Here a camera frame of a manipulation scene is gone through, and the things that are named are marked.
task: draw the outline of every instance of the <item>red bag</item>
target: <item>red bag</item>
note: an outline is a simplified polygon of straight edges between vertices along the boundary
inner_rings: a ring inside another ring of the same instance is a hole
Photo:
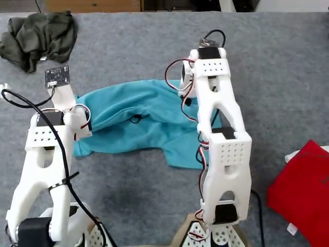
[[[270,186],[267,204],[312,247],[329,246],[329,153],[310,140]]]

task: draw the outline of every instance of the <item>wooden furniture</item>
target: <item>wooden furniture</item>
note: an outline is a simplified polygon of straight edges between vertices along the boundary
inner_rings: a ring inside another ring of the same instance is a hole
[[[47,10],[59,12],[70,10],[72,13],[89,12],[140,12],[143,0],[47,0]]]

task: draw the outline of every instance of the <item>blue cloth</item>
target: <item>blue cloth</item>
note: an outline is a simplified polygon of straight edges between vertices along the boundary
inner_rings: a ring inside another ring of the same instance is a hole
[[[179,82],[171,81],[175,86]],[[177,91],[165,81],[143,80],[105,87],[78,98],[77,103],[91,110],[93,136],[75,142],[75,156],[160,148],[170,166],[201,168],[195,159],[199,146],[196,123],[181,112]],[[184,110],[197,119],[197,100],[192,99]],[[130,122],[128,119],[136,114],[145,118]],[[221,127],[219,118],[215,127]]]

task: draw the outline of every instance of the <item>table surface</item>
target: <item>table surface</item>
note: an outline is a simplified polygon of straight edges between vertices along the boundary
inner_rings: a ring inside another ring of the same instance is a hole
[[[14,15],[0,14],[0,32]],[[163,79],[171,61],[188,56],[209,30],[222,29],[236,100],[253,138],[252,188],[263,200],[267,246],[308,246],[301,234],[291,236],[288,222],[266,206],[266,190],[285,166],[284,155],[309,139],[329,143],[327,13],[93,13],[76,18],[78,40],[68,64],[73,91],[79,95],[117,83]],[[36,73],[27,75],[0,60],[0,83],[41,101],[47,95],[44,71],[55,66],[43,62]],[[170,78],[180,78],[180,66],[172,69]],[[1,103],[3,228],[20,179],[32,114]],[[199,171],[170,168],[161,150],[94,153],[75,159],[72,170],[81,172],[73,180],[78,195],[101,217],[119,246],[168,244],[186,214],[199,207]],[[51,199],[45,192],[31,216],[47,206]],[[240,226],[253,246],[260,246],[253,196],[249,217]],[[3,246],[7,239],[5,234],[0,236]]]

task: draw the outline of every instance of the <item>crumpled green fabric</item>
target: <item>crumpled green fabric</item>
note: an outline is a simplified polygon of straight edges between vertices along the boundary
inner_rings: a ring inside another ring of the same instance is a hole
[[[77,40],[78,28],[70,11],[14,17],[0,41],[0,56],[28,73],[41,57],[65,63]]]

